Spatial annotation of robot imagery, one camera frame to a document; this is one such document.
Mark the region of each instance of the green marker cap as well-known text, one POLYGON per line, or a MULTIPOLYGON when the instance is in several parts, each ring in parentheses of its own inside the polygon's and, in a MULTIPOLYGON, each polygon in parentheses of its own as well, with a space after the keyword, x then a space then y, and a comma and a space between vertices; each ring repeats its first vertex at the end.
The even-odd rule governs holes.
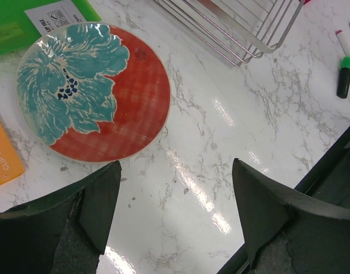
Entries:
POLYGON ((342 60, 342 63, 341 63, 341 69, 343 68, 348 68, 350 69, 350 57, 349 56, 346 56, 343 60, 342 60))

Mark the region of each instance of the green package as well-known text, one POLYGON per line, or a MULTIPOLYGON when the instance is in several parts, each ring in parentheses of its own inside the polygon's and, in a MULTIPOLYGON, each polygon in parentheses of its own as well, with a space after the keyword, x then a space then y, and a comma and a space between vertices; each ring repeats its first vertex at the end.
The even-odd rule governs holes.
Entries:
MULTIPOLYGON (((87 21, 101 18, 87 0, 71 0, 87 21)), ((57 0, 0 0, 0 54, 31 46, 41 37, 25 10, 59 2, 57 0)))

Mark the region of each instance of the dish rack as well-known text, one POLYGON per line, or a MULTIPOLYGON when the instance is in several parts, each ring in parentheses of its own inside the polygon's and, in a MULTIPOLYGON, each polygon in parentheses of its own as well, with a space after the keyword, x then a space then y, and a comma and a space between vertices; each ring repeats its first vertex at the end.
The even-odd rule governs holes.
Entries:
POLYGON ((155 0, 239 67, 284 42, 305 0, 155 0))

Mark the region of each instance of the teal flower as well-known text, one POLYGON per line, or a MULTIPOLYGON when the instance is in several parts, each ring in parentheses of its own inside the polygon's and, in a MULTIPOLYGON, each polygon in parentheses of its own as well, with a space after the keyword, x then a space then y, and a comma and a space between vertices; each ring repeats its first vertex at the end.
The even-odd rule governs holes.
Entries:
POLYGON ((127 67, 129 50, 110 27, 98 23, 69 26, 32 45, 19 68, 17 96, 26 122, 49 146, 73 128, 100 131, 113 122, 114 76, 127 67))

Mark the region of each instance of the black marker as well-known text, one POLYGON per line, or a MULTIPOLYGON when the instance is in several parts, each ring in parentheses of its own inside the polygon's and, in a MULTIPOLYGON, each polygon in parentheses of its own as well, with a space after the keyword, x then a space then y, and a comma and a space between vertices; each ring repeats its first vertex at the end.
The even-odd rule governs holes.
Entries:
POLYGON ((350 57, 346 56, 341 63, 339 86, 337 96, 346 99, 350 87, 350 57))

